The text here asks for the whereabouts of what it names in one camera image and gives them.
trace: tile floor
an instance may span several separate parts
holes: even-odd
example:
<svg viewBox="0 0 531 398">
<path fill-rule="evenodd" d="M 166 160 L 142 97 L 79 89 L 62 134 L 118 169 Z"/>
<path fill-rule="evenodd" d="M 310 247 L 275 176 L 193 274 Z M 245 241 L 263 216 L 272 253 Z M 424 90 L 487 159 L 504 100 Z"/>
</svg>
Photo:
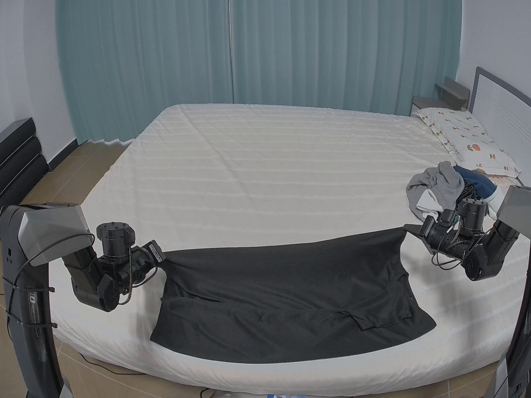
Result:
<svg viewBox="0 0 531 398">
<path fill-rule="evenodd" d="M 116 162 L 125 147 L 120 143 L 85 143 L 78 147 L 53 172 L 35 186 L 23 203 L 46 201 L 81 203 L 103 174 Z M 5 314 L 0 311 L 0 397 L 22 398 L 26 389 L 5 327 Z M 201 388 L 172 383 L 153 376 L 117 376 L 84 362 L 66 343 L 56 340 L 59 364 L 69 379 L 76 398 L 199 398 Z M 119 373 L 129 373 L 123 367 L 99 362 Z M 490 382 L 495 364 L 483 367 L 433 385 L 372 398 L 480 398 Z"/>
</svg>

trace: pillow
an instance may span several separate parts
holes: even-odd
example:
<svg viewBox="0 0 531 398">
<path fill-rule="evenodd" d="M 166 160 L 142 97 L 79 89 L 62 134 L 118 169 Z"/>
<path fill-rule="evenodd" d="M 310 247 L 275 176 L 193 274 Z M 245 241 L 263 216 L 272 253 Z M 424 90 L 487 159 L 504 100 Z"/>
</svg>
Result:
<svg viewBox="0 0 531 398">
<path fill-rule="evenodd" d="M 455 162 L 485 174 L 516 178 L 520 170 L 466 109 L 425 108 L 413 113 L 435 133 Z"/>
</svg>

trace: teal curtain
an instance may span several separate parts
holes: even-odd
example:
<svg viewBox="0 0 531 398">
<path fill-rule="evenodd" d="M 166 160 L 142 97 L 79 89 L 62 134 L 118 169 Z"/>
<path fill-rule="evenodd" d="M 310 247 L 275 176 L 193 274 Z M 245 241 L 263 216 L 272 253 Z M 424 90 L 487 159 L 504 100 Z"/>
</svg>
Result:
<svg viewBox="0 0 531 398">
<path fill-rule="evenodd" d="M 57 0 L 79 142 L 136 137 L 166 107 L 233 101 L 228 0 Z"/>
<path fill-rule="evenodd" d="M 409 115 L 455 78 L 461 0 L 231 0 L 236 103 Z"/>
</svg>

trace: wall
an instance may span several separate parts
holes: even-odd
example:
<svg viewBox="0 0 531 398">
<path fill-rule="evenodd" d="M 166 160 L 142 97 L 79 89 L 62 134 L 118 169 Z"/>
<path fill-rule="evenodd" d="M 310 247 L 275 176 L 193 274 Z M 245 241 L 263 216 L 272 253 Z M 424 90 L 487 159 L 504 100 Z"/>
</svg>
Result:
<svg viewBox="0 0 531 398">
<path fill-rule="evenodd" d="M 470 91 L 476 67 L 531 96 L 531 0 L 462 0 L 457 81 Z"/>
<path fill-rule="evenodd" d="M 0 130 L 32 117 L 47 161 L 76 137 L 55 36 L 55 0 L 0 0 Z"/>
</svg>

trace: bed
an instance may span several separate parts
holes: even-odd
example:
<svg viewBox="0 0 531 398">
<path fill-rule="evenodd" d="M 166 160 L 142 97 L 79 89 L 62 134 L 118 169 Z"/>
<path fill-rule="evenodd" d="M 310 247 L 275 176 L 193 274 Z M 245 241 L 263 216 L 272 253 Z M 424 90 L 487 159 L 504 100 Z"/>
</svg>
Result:
<svg viewBox="0 0 531 398">
<path fill-rule="evenodd" d="M 489 117 L 500 123 L 496 93 L 489 94 L 492 79 L 483 77 L 476 76 L 472 99 L 490 96 Z M 498 96 L 499 89 L 507 90 L 495 84 Z M 511 155 L 523 172 L 531 172 L 525 154 Z M 130 144 L 82 209 L 92 231 L 105 221 L 128 222 L 138 244 L 156 239 L 163 250 L 315 242 L 418 223 L 408 209 L 406 184 L 443 160 L 451 161 L 450 155 L 415 117 L 179 105 L 165 109 Z M 502 188 L 511 184 L 503 177 L 495 182 Z M 101 254 L 100 242 L 95 249 Z M 135 289 L 127 305 L 103 313 L 79 304 L 68 271 L 54 261 L 52 319 L 59 326 L 57 337 L 83 354 L 179 383 L 254 394 L 396 391 L 500 358 L 516 323 L 528 250 L 529 241 L 520 237 L 497 277 L 471 282 L 461 269 L 432 266 L 422 243 L 408 235 L 402 263 L 420 307 L 437 327 L 414 341 L 363 355 L 256 365 L 172 352 L 149 339 L 160 309 L 163 271 Z"/>
</svg>

